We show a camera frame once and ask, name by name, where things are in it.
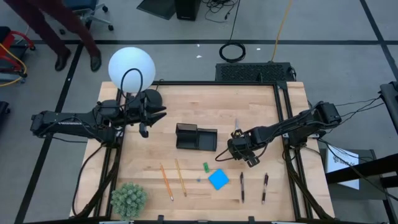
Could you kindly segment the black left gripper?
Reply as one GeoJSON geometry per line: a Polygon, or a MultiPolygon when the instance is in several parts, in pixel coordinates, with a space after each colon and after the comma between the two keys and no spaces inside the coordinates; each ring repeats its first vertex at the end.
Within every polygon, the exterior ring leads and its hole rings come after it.
{"type": "Polygon", "coordinates": [[[151,106],[149,105],[147,108],[147,98],[146,94],[141,92],[138,93],[136,96],[129,96],[126,100],[126,105],[125,105],[125,118],[127,119],[127,123],[133,126],[136,123],[139,123],[139,133],[141,134],[142,137],[148,138],[149,137],[149,132],[147,131],[147,125],[148,126],[153,126],[158,120],[162,119],[164,116],[167,115],[167,113],[158,113],[161,111],[166,110],[167,108],[165,106],[151,106]],[[126,115],[126,106],[128,99],[130,97],[135,97],[135,98],[140,98],[142,100],[142,114],[141,114],[141,119],[128,119],[126,115]]]}

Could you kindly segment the black pen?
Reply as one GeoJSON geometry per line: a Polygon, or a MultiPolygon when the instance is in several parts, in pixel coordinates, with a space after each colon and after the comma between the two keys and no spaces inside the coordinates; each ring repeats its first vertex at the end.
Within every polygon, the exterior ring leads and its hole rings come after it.
{"type": "Polygon", "coordinates": [[[244,203],[245,193],[244,193],[244,174],[243,174],[243,172],[240,173],[239,183],[240,183],[240,188],[241,188],[241,202],[244,203]]]}

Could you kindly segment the dark maroon pen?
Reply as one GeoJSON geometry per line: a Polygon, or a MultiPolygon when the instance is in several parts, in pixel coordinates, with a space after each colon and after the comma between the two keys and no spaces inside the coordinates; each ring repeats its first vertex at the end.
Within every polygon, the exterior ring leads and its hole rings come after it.
{"type": "Polygon", "coordinates": [[[266,192],[267,192],[268,180],[269,180],[269,175],[268,175],[268,173],[265,173],[263,190],[262,190],[262,205],[264,205],[265,201],[266,201],[266,192]]]}

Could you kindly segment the blue sticky note pad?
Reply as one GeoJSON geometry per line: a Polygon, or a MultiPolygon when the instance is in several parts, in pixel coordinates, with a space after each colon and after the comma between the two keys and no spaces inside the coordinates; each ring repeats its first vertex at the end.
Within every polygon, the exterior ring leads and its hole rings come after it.
{"type": "Polygon", "coordinates": [[[220,190],[229,183],[229,178],[222,169],[217,169],[214,171],[214,173],[208,177],[208,180],[216,190],[220,190]]]}

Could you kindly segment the yellow pencil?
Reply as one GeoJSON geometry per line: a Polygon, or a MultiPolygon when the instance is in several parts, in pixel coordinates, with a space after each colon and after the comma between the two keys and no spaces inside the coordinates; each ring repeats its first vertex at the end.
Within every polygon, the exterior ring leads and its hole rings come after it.
{"type": "Polygon", "coordinates": [[[184,184],[184,181],[183,181],[183,177],[182,177],[182,173],[181,173],[180,166],[179,166],[179,163],[178,163],[178,159],[175,159],[175,166],[177,168],[178,176],[179,176],[180,183],[181,183],[181,186],[182,186],[183,195],[184,195],[184,197],[187,197],[187,190],[185,188],[185,184],[184,184]]]}

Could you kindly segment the orange pencil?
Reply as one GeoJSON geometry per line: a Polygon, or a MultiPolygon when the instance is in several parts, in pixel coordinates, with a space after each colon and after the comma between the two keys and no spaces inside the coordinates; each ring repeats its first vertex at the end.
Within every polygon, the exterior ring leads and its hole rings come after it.
{"type": "Polygon", "coordinates": [[[170,188],[170,185],[169,185],[169,182],[168,182],[164,167],[163,167],[163,165],[161,163],[160,163],[160,170],[161,170],[162,176],[164,178],[165,186],[167,188],[169,197],[170,197],[171,201],[173,202],[174,201],[174,196],[173,196],[173,193],[171,191],[171,188],[170,188]]]}

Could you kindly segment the black mesh desk organizer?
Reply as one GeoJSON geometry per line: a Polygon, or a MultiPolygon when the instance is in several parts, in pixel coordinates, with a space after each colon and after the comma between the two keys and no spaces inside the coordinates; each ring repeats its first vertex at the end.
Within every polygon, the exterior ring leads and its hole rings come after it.
{"type": "Polygon", "coordinates": [[[175,133],[177,149],[216,151],[217,129],[204,129],[196,124],[177,123],[175,133]]]}

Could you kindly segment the blue office chair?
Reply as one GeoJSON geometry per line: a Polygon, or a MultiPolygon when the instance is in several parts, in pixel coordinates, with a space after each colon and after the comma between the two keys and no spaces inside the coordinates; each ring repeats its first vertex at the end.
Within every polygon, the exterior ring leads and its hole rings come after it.
{"type": "Polygon", "coordinates": [[[108,26],[109,31],[113,31],[114,27],[110,21],[100,19],[95,16],[98,10],[107,13],[109,11],[105,3],[99,3],[99,0],[62,0],[64,6],[72,10],[84,24],[89,22],[100,22],[108,26]]]}

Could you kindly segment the white globe table lamp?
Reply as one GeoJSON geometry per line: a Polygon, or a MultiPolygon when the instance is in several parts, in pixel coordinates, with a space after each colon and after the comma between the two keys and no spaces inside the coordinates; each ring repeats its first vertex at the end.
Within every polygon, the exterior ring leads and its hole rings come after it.
{"type": "Polygon", "coordinates": [[[108,64],[108,74],[121,93],[145,93],[146,108],[163,106],[160,93],[150,88],[155,80],[156,68],[152,57],[137,47],[124,47],[116,51],[108,64]]]}

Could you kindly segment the black perforated case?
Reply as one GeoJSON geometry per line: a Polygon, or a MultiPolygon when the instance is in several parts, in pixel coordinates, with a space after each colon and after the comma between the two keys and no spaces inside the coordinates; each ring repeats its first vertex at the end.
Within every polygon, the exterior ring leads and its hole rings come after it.
{"type": "Polygon", "coordinates": [[[294,82],[297,74],[288,62],[217,63],[216,81],[224,82],[294,82]]]}

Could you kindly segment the artificial green potted plant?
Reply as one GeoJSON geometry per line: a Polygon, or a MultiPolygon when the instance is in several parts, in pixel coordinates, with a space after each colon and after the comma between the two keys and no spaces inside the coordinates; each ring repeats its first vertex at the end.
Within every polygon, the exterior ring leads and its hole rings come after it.
{"type": "Polygon", "coordinates": [[[122,220],[138,218],[147,201],[147,193],[139,184],[124,183],[118,189],[111,192],[111,205],[114,213],[122,220]]]}

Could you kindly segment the white paper sheet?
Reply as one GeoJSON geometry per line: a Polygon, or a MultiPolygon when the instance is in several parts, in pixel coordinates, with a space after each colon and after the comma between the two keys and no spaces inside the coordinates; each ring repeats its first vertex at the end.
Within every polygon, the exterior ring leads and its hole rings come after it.
{"type": "Polygon", "coordinates": [[[327,145],[326,173],[349,168],[359,164],[359,156],[353,152],[327,145]]]}

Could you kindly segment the black computer tower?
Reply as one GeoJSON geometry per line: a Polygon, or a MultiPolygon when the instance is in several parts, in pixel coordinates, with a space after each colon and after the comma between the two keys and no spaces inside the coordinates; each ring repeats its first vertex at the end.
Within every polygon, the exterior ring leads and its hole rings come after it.
{"type": "Polygon", "coordinates": [[[180,20],[195,21],[201,0],[174,0],[175,12],[180,20]]]}

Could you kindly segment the black equipment block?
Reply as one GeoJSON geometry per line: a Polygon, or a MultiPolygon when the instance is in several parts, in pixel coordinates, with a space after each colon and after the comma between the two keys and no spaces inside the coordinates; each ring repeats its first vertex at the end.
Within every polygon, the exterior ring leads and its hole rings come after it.
{"type": "Polygon", "coordinates": [[[380,85],[379,94],[398,134],[398,81],[380,85]]]}

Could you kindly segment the red cart with black pad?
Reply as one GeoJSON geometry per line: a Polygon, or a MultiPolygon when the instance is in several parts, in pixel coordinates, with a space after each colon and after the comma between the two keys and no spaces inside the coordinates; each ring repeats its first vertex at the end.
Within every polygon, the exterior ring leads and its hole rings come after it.
{"type": "Polygon", "coordinates": [[[25,82],[27,66],[22,59],[27,50],[35,50],[32,40],[24,33],[0,26],[0,87],[25,82]]]}

